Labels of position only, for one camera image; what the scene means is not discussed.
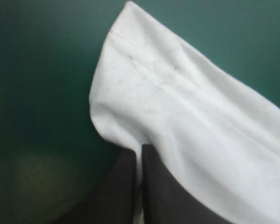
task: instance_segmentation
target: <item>stitching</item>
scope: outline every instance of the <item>stitching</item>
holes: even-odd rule
[[[183,77],[184,79],[186,79],[188,82],[191,82],[191,83],[194,84],[196,87],[198,87],[199,89],[201,89],[202,91],[204,91],[210,98],[213,98],[213,99],[215,99],[216,101],[220,101],[222,104],[224,104],[224,106],[225,106],[226,108],[229,108],[230,110],[232,110],[233,112],[235,112],[237,115],[239,115],[239,116],[241,116],[242,118],[244,118],[244,119],[250,121],[254,127],[256,127],[257,129],[259,129],[259,126],[256,125],[256,124],[253,122],[253,120],[251,120],[250,118],[248,118],[248,117],[245,116],[244,114],[240,113],[239,111],[237,111],[237,110],[234,109],[233,107],[228,106],[228,104],[227,104],[225,101],[223,101],[223,100],[221,100],[221,99],[218,99],[218,98],[212,96],[212,94],[211,94],[210,92],[208,92],[207,90],[205,90],[203,87],[201,87],[201,86],[198,85],[197,83],[193,82],[192,80],[188,79],[188,77],[185,76],[183,73],[181,73],[179,70],[175,70],[174,67],[173,67],[171,64],[166,64],[166,63],[163,62],[162,60],[157,59],[155,55],[153,55],[153,54],[151,54],[151,53],[145,51],[142,47],[138,46],[138,45],[135,44],[134,42],[132,42],[132,41],[126,39],[125,37],[121,36],[119,33],[117,33],[116,31],[114,31],[113,29],[111,29],[110,31],[111,31],[113,34],[115,34],[116,36],[118,36],[119,38],[121,38],[121,39],[123,39],[123,40],[129,42],[129,43],[132,44],[133,46],[135,46],[135,47],[139,48],[140,50],[142,50],[144,53],[150,55],[156,62],[158,62],[158,63],[160,63],[160,64],[162,64],[162,65],[164,65],[164,66],[166,66],[166,67],[170,67],[170,69],[171,69],[173,72],[178,73],[181,77]],[[274,139],[275,141],[279,142],[279,144],[280,144],[280,140],[277,139],[277,138],[275,138],[274,136],[272,136],[269,132],[264,131],[264,130],[262,130],[262,132],[265,133],[266,135],[270,136],[272,139]]]
[[[114,45],[112,45],[112,44],[109,43],[109,46],[111,46],[112,48],[114,48],[114,49],[117,50],[118,52],[122,53],[125,57],[129,57],[129,55],[128,55],[127,53],[125,53],[125,52],[119,50],[119,49],[116,48]],[[153,70],[151,70],[149,67],[145,66],[145,65],[144,65],[143,63],[141,63],[139,60],[137,60],[137,59],[135,59],[135,58],[134,58],[134,60],[135,60],[138,64],[140,64],[141,66],[143,66],[144,68],[146,68],[147,70],[151,71],[152,74],[156,75],[155,72],[154,72]],[[161,78],[161,79],[163,79],[164,81],[167,82],[167,80],[165,80],[163,77],[161,77],[161,76],[159,76],[159,75],[156,75],[156,76],[157,76],[158,78]],[[258,138],[256,138],[253,134],[251,134],[251,133],[245,131],[243,128],[241,128],[241,127],[239,127],[238,125],[236,125],[236,124],[232,121],[232,119],[230,119],[230,118],[228,118],[228,117],[226,117],[226,116],[223,116],[223,115],[222,115],[221,113],[219,113],[215,108],[213,108],[213,107],[211,107],[211,106],[205,104],[203,101],[199,100],[198,98],[195,98],[193,95],[192,95],[192,97],[193,97],[195,100],[199,101],[201,104],[205,105],[205,106],[206,106],[207,108],[209,108],[210,110],[214,111],[216,114],[218,114],[218,115],[219,115],[220,117],[222,117],[223,119],[225,119],[225,120],[227,120],[228,122],[230,122],[231,124],[233,124],[237,129],[239,129],[240,131],[242,131],[243,133],[245,133],[245,134],[246,134],[247,136],[249,136],[251,139],[253,139],[253,140],[256,141],[257,143],[261,144],[263,147],[265,147],[266,149],[270,150],[271,152],[273,152],[274,154],[276,154],[277,156],[280,157],[280,153],[279,153],[279,152],[276,152],[274,149],[272,149],[272,148],[266,146],[264,143],[262,143],[260,140],[258,140]]]

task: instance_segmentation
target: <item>crease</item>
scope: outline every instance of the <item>crease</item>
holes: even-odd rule
[[[114,45],[112,45],[111,43],[108,44],[109,46],[111,46],[112,48],[114,48],[116,51],[120,52],[121,54],[123,54],[125,57],[129,58],[130,55],[128,55],[126,52],[116,48]],[[165,82],[167,82],[167,80],[165,78],[163,78],[162,76],[159,76],[155,73],[155,71],[153,71],[151,68],[147,67],[146,65],[144,65],[142,62],[140,62],[138,59],[134,58],[134,61],[136,61],[138,64],[140,64],[142,67],[146,68],[147,70],[151,71],[152,74],[154,74],[155,76],[157,76],[160,79],[163,79]],[[211,96],[207,91],[205,91],[205,89],[201,88],[198,85],[195,85],[196,87],[199,88],[199,90],[202,90],[203,92],[205,92],[207,95],[209,95],[211,98],[220,101],[221,103],[223,103],[223,105],[226,108],[231,109],[231,111],[235,112],[236,114],[238,114],[239,116],[241,116],[242,118],[251,121],[253,126],[257,127],[254,122],[252,120],[250,120],[249,118],[246,118],[244,115],[242,115],[241,113],[239,113],[238,111],[234,110],[232,107],[227,106],[227,104],[224,101],[221,101],[213,96]],[[249,136],[251,139],[253,139],[254,141],[256,141],[257,143],[259,143],[260,145],[262,145],[264,148],[266,148],[267,150],[271,151],[272,153],[274,153],[275,155],[277,155],[280,158],[280,153],[278,153],[276,150],[274,150],[273,148],[265,145],[261,140],[259,140],[257,137],[255,137],[252,133],[247,132],[246,130],[244,130],[243,128],[241,128],[240,126],[238,126],[236,123],[233,122],[232,119],[228,118],[227,116],[222,115],[219,111],[217,111],[214,107],[209,106],[208,104],[204,103],[203,101],[201,101],[198,98],[195,98],[193,96],[193,94],[191,94],[192,98],[194,98],[195,100],[197,100],[198,102],[200,102],[201,104],[203,104],[204,106],[206,106],[208,109],[210,109],[211,111],[215,112],[216,114],[218,114],[221,118],[225,119],[226,121],[228,121],[229,123],[231,123],[232,125],[234,125],[237,129],[239,129],[240,131],[242,131],[243,133],[245,133],[247,136]],[[278,139],[276,139],[275,137],[273,137],[272,135],[270,135],[269,133],[265,132],[269,137],[271,137],[273,140],[277,141],[280,143],[280,141]]]

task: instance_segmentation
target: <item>teal background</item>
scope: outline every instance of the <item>teal background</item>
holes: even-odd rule
[[[0,224],[45,224],[118,151],[89,119],[99,53],[123,0],[0,0]],[[280,108],[280,0],[137,0]]]

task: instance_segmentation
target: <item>white cloth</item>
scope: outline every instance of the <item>white cloth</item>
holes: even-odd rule
[[[177,181],[230,222],[280,224],[280,109],[133,2],[103,45],[90,112],[104,139],[138,159],[153,144]]]

